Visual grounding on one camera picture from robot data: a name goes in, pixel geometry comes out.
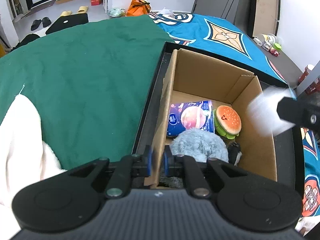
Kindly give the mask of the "burger plush toy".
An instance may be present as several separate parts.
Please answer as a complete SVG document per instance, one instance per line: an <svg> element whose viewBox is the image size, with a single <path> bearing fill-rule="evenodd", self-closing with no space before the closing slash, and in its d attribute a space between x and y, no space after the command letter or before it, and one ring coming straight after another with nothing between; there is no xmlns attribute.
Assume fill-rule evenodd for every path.
<svg viewBox="0 0 320 240"><path fill-rule="evenodd" d="M226 105L214 110L214 126L217 134L228 140L239 136L242 129L240 116L232 107Z"/></svg>

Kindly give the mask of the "grey bench mattress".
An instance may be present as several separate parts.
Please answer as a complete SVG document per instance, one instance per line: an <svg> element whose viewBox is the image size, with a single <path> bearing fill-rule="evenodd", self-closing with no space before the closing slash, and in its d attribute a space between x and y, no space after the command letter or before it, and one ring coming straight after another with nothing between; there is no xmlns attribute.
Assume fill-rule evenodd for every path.
<svg viewBox="0 0 320 240"><path fill-rule="evenodd" d="M302 75L302 71L298 66L284 52L281 52L278 57L275 57L264 48L258 46L252 38L249 39L273 63L287 84L295 89L298 86L298 79Z"/></svg>

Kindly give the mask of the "green cloth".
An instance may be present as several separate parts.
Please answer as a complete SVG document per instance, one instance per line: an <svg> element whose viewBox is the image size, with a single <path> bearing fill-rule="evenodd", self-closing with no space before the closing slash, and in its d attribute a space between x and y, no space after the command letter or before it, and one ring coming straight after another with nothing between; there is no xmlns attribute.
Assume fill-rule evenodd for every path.
<svg viewBox="0 0 320 240"><path fill-rule="evenodd" d="M135 143L169 35L149 16L77 25L1 58L1 114L21 92L40 114L42 137L70 170L118 161Z"/></svg>

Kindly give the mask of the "leaning black tray lid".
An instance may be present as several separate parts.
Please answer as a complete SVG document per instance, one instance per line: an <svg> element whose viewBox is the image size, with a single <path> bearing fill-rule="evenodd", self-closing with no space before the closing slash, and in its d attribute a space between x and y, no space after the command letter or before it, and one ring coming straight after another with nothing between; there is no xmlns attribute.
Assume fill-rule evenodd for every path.
<svg viewBox="0 0 320 240"><path fill-rule="evenodd" d="M251 0L248 35L277 35L280 20L280 0Z"/></svg>

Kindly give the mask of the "purple tissue pack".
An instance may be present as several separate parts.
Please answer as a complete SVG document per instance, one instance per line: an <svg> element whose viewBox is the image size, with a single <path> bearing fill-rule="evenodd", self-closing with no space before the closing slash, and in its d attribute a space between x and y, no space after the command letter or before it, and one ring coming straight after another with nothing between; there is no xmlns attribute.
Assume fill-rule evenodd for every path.
<svg viewBox="0 0 320 240"><path fill-rule="evenodd" d="M211 133L215 131L211 100L171 104L167 137L175 138L182 132L192 128Z"/></svg>

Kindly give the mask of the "black slippers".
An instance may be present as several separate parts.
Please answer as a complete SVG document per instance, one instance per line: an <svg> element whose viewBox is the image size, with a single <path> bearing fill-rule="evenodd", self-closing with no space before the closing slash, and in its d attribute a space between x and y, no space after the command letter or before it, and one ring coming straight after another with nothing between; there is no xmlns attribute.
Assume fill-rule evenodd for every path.
<svg viewBox="0 0 320 240"><path fill-rule="evenodd" d="M52 22L51 22L51 20L50 20L48 17L44 17L44 18L41 19L41 20L34 20L33 23L32 23L32 25L31 25L30 30L31 30L31 31L35 31L35 30L40 26L40 24L42 24L42 26L43 26L44 28L46 28L46 27L50 26L51 23L52 23Z"/></svg>

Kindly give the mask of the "black stool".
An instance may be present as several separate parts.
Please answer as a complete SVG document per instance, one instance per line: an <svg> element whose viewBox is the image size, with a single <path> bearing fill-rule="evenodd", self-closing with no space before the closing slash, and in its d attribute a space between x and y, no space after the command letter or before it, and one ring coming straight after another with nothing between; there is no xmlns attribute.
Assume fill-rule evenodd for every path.
<svg viewBox="0 0 320 240"><path fill-rule="evenodd" d="M88 23L88 15L74 14L68 16L59 17L46 31L46 35L61 31L63 29L71 28L77 25Z"/></svg>

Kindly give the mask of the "black shallow tray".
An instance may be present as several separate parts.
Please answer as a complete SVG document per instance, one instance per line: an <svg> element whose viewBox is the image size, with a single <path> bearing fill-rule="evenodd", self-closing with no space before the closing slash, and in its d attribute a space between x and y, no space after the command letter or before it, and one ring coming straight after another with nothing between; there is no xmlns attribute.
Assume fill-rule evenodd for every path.
<svg viewBox="0 0 320 240"><path fill-rule="evenodd" d="M208 51L167 42L161 52L139 125L134 152L151 146L150 175L145 186L157 187L163 158L169 107L172 103L212 100L240 115L242 129L236 141L242 157L239 166L249 172L304 189L304 156L300 129L276 137L261 137L246 111L247 105L268 86L286 87L276 76L240 61Z"/></svg>

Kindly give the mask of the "fluffy grey-blue plush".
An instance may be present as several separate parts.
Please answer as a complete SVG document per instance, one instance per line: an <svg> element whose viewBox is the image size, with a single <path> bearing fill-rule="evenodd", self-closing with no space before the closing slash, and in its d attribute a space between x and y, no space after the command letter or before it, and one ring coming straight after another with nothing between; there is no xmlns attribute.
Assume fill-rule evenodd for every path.
<svg viewBox="0 0 320 240"><path fill-rule="evenodd" d="M228 162L228 151L224 141L215 133L191 128L179 134L171 143L173 155L183 154L205 163L208 158Z"/></svg>

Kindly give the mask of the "blue patterned blanket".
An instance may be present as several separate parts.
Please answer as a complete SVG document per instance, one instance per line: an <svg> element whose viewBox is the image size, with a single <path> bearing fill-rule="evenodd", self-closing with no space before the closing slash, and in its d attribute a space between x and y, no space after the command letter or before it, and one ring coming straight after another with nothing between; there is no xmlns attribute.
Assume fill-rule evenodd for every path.
<svg viewBox="0 0 320 240"><path fill-rule="evenodd" d="M260 49L227 20L198 14L149 13L176 44L216 53L284 81L282 73ZM319 147L313 131L302 127L305 160L304 217L319 215Z"/></svg>

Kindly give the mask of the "green lidded jar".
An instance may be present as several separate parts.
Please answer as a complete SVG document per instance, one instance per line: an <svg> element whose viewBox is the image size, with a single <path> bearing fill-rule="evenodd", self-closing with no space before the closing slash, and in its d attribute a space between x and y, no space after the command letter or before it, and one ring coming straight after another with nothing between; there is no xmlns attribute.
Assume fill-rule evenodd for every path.
<svg viewBox="0 0 320 240"><path fill-rule="evenodd" d="M274 43L274 44L273 44L273 47L274 47L274 49L277 50L277 51L281 51L281 50L282 50L281 45L278 44L278 43Z"/></svg>

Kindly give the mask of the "brown cardboard box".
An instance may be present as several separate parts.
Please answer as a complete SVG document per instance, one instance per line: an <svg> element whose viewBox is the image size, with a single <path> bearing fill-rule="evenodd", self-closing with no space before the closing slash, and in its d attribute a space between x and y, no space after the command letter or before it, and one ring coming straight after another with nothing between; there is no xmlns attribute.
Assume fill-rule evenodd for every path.
<svg viewBox="0 0 320 240"><path fill-rule="evenodd" d="M151 142L151 175L146 186L156 187L163 159L164 146L172 138L167 134L169 124L184 128L199 128L209 117L214 117L215 132L224 121L241 131L225 142L236 141L242 151L238 166L271 180L277 180L277 163L272 135L261 137L253 124L248 104L263 91L259 77L237 63L210 57L179 48L169 54L164 76L157 81L159 96L149 104L145 123L152 125L147 133Z"/></svg>

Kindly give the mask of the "orange bag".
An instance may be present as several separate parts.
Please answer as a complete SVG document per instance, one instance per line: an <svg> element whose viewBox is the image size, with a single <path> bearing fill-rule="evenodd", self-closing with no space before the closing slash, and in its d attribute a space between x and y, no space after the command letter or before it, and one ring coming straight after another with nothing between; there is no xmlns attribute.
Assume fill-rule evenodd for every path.
<svg viewBox="0 0 320 240"><path fill-rule="evenodd" d="M132 0L127 9L126 16L142 16L147 15L151 11L150 2L147 0Z"/></svg>

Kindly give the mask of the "white towel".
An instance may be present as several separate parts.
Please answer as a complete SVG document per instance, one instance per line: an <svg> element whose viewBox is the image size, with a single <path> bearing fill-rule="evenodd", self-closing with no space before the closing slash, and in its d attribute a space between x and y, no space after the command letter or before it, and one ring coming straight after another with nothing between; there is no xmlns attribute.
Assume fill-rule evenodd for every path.
<svg viewBox="0 0 320 240"><path fill-rule="evenodd" d="M64 172L42 140L41 118L24 95L15 96L1 123L1 239L19 232L11 204L18 191Z"/></svg>

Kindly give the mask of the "white fluff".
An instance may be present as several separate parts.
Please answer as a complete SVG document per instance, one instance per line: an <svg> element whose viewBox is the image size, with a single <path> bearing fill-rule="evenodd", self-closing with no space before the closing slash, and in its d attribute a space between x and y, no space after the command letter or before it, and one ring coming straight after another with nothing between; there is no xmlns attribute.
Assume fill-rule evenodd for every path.
<svg viewBox="0 0 320 240"><path fill-rule="evenodd" d="M295 126L281 120L277 113L278 103L284 97L294 98L291 89L270 86L248 104L247 113L260 136L277 136Z"/></svg>

